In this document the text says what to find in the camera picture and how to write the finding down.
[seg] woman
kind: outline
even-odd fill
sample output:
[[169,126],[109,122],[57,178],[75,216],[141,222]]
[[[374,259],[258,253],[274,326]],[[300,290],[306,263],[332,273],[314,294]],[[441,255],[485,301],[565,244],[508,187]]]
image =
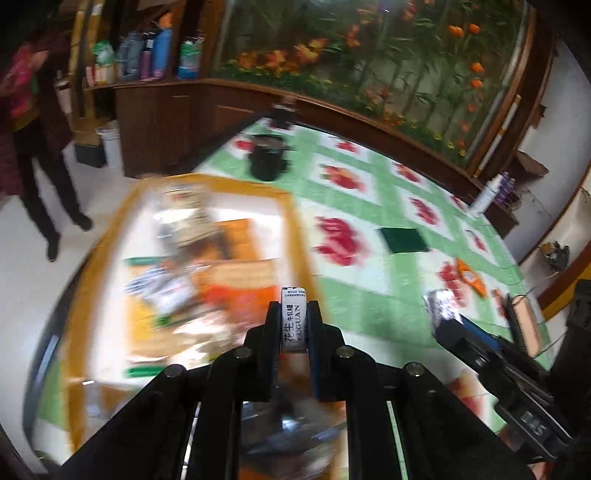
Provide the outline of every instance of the woman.
[[0,81],[0,192],[20,195],[31,220],[47,240],[47,259],[56,260],[60,234],[39,196],[33,157],[51,180],[64,210],[84,231],[92,221],[80,211],[61,151],[72,139],[53,86],[53,60],[67,54],[57,35],[32,34],[12,58]]

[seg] red flower pattern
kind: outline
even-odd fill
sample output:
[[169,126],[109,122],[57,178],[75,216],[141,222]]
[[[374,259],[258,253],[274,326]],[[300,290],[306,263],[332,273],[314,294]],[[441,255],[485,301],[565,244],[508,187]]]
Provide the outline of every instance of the red flower pattern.
[[448,262],[444,262],[439,272],[437,272],[437,276],[443,280],[446,288],[449,288],[453,292],[457,305],[459,307],[466,307],[467,304],[462,292],[462,284],[454,266]]
[[360,192],[365,191],[365,185],[363,182],[357,175],[347,168],[334,167],[332,165],[320,165],[320,167],[323,170],[322,176],[335,185],[348,190],[359,190]]
[[233,145],[238,150],[247,150],[249,152],[252,152],[255,148],[254,142],[251,142],[250,140],[236,140]]
[[422,200],[416,198],[410,199],[410,202],[417,209],[416,215],[419,218],[422,218],[429,225],[437,225],[439,223],[439,218],[437,218],[437,214],[429,205],[425,204]]
[[398,173],[408,181],[413,183],[421,183],[421,178],[406,165],[397,164],[396,170],[398,170]]
[[368,249],[355,228],[341,218],[316,217],[316,222],[324,232],[324,243],[314,250],[342,267],[361,263],[361,257],[368,253]]
[[466,211],[466,207],[464,206],[464,202],[462,202],[458,197],[456,197],[455,195],[450,195],[449,198],[451,198],[452,202],[462,211],[465,212]]
[[476,248],[478,250],[480,250],[484,253],[488,253],[485,243],[482,240],[480,240],[480,237],[478,237],[477,234],[475,234],[472,230],[466,230],[466,232],[468,232],[470,234],[470,236],[474,240],[474,244],[476,245]]
[[338,148],[340,150],[347,150],[351,153],[358,153],[359,152],[357,147],[347,140],[343,140],[342,142],[338,142],[335,146],[336,146],[336,148]]

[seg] screw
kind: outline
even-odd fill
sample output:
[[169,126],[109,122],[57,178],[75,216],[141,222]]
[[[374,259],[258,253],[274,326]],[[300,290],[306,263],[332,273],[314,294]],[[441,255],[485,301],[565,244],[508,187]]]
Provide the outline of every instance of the screw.
[[252,351],[247,346],[239,346],[234,350],[234,355],[240,360],[244,360],[252,355]]
[[341,358],[351,358],[355,354],[352,346],[342,345],[336,349],[336,354]]
[[406,366],[407,372],[413,377],[420,377],[425,373],[425,367],[418,362],[410,362]]
[[183,367],[177,364],[169,365],[164,369],[164,374],[169,378],[177,377],[181,373],[183,373]]

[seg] black pants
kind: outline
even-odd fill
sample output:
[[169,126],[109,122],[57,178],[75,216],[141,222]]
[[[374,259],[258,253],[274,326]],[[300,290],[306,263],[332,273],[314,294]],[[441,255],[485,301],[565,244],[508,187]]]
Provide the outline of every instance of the black pants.
[[37,159],[39,166],[56,188],[64,210],[70,218],[75,220],[80,215],[80,205],[70,173],[64,163],[64,156],[61,152],[55,154],[49,150],[39,119],[14,132],[13,139],[18,156],[18,168],[22,177],[22,204],[41,234],[47,239],[54,239],[58,236],[58,232],[39,196],[33,169],[33,157]]

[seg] shoe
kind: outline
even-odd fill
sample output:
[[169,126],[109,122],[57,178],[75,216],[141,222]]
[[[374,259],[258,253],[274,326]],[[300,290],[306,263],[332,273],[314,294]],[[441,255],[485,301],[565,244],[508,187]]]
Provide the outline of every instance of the shoe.
[[87,217],[84,213],[78,213],[75,217],[72,217],[72,222],[82,228],[85,232],[91,230],[94,226],[90,217]]
[[60,252],[60,235],[47,240],[47,260],[55,262]]

